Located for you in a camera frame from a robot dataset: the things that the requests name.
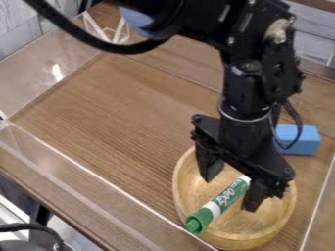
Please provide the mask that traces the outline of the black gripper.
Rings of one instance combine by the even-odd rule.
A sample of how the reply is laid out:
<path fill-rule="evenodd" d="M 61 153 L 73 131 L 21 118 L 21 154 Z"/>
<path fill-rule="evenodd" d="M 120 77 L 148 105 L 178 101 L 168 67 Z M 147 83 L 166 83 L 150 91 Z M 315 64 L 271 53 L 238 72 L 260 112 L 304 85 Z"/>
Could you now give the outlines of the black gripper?
<path fill-rule="evenodd" d="M 295 108 L 290 102 L 274 104 L 256 116 L 240 114 L 226 103 L 219 108 L 218 118 L 195 114 L 191 119 L 199 173 L 210 183 L 230 164 L 246 175 L 251 184 L 240 208 L 255 212 L 264 199 L 284 197 L 295 179 L 295 170 L 274 145 L 278 142 L 283 149 L 294 146 L 280 141 L 275 129 L 282 109 L 294 116 Z"/>

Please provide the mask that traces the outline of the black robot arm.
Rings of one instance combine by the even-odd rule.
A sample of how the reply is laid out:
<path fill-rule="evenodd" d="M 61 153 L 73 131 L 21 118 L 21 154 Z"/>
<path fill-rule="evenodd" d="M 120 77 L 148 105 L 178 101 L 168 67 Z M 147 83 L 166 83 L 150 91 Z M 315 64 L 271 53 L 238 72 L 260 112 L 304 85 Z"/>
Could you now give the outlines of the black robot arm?
<path fill-rule="evenodd" d="M 302 117 L 290 97 L 302 92 L 303 72 L 295 51 L 295 15 L 283 0 L 108 0 L 151 42 L 180 35 L 214 47 L 224 65 L 216 118 L 192 116 L 195 154 L 204 180 L 224 164 L 251 178 L 242 208 L 256 211 L 283 197 L 295 171 L 279 148 L 276 125 L 288 112 Z"/>

